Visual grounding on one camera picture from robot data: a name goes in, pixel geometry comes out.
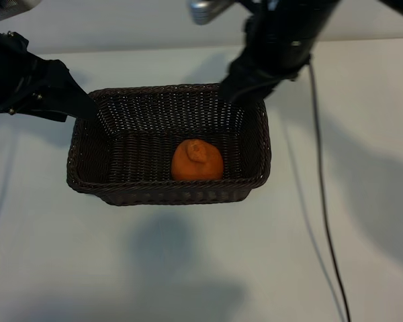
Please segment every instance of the orange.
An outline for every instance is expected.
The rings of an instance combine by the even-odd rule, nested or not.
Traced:
[[[223,171],[220,151],[203,140],[185,140],[173,155],[171,172],[175,180],[219,180]]]

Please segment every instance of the white wall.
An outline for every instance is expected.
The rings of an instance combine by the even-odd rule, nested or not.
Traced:
[[[43,0],[0,22],[34,52],[238,44],[247,12],[235,5],[207,26],[193,25],[186,0]],[[343,0],[323,39],[403,37],[403,17],[376,0]]]

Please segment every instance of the wicker basket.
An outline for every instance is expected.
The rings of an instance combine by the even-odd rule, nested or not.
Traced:
[[[190,205],[241,201],[270,173],[264,103],[238,107],[217,85],[104,89],[90,95],[96,121],[76,120],[67,183],[110,205]],[[174,181],[173,153],[203,139],[224,159],[222,180]]]

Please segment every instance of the white table surface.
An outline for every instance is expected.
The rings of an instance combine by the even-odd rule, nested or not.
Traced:
[[[45,58],[61,59],[92,91],[216,82],[238,50]],[[321,43],[314,63],[352,316],[403,321],[403,40]],[[0,322],[342,321],[307,71],[266,105],[267,183],[241,203],[188,207],[112,207],[80,195],[66,184],[74,120],[0,115]]]

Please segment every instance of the black cable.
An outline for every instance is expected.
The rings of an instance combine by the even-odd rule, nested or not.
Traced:
[[[309,74],[310,74],[310,88],[312,91],[312,107],[314,113],[314,129],[315,129],[315,138],[316,138],[316,154],[318,159],[318,179],[320,184],[320,197],[322,204],[322,214],[324,217],[324,227],[325,233],[327,236],[328,247],[330,249],[331,260],[334,266],[334,272],[336,273],[337,282],[341,289],[343,304],[345,306],[345,313],[347,315],[348,322],[351,322],[351,314],[349,312],[347,295],[345,292],[345,288],[343,287],[341,273],[339,272],[339,267],[337,266],[336,254],[334,252],[333,243],[330,234],[330,224],[328,222],[328,211],[327,211],[327,202],[326,202],[326,191],[325,191],[325,180],[324,180],[324,161],[322,159],[322,134],[321,134],[321,126],[319,120],[319,112],[318,112],[318,94],[316,92],[316,79],[315,79],[315,71],[312,63],[309,63]]]

